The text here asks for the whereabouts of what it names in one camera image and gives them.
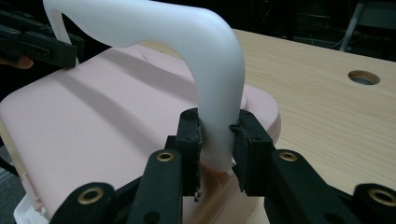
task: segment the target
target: wooden table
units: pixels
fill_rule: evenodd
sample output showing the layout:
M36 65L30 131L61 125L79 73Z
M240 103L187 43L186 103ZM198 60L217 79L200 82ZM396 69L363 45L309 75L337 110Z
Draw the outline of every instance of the wooden table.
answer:
M329 185L349 194L361 183L396 189L396 63L235 34L245 54L246 83L269 92L279 105L276 148L299 152ZM377 75L379 83L355 83L348 74L356 70ZM247 223L268 223L262 201Z

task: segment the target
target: curved white plastic part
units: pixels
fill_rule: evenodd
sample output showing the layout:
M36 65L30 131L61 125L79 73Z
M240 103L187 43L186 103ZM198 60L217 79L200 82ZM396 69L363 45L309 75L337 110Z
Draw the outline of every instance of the curved white plastic part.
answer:
M245 62L233 30L220 16L146 0L44 0L44 7L56 37L66 43L70 40L62 13L112 47L154 40L177 51L198 90L204 135L201 161L218 172L231 168L233 134L228 127L239 116Z

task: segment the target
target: brass grommet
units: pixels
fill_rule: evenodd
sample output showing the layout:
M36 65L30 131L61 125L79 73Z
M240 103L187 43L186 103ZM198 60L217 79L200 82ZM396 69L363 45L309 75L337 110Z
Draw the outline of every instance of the brass grommet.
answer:
M99 187L89 188L82 191L82 193L78 195L78 202L81 204L96 203L97 201L99 201L99 199L103 197L103 195L104 195L103 189Z
M279 153L279 157L284 161L297 161L297 156L291 152L281 152Z
M174 158L174 154L169 152L163 152L157 155L157 160L159 161L171 161Z
M372 199L374 199L378 203L382 203L387 206L396 206L396 196L390 194L387 191L382 189L370 189L369 195Z

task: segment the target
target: white plastic handle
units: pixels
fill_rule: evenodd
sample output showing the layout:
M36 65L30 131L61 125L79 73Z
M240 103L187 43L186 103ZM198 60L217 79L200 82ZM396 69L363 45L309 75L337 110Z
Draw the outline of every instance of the white plastic handle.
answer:
M56 37L70 43L62 13L87 35L112 47L143 40L173 48L190 68L203 123L201 161L218 172L232 163L233 134L245 82L242 50L216 13L147 0L44 0Z

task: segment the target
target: light wood surface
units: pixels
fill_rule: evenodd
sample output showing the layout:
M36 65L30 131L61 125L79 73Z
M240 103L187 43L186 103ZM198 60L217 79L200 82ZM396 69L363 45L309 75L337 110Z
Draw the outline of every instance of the light wood surface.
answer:
M235 30L246 83L272 94L282 131L276 148L302 154L329 184L352 194L362 183L396 189L396 63ZM145 43L165 53L171 49ZM361 85L362 70L380 81ZM259 200L248 224L268 223Z

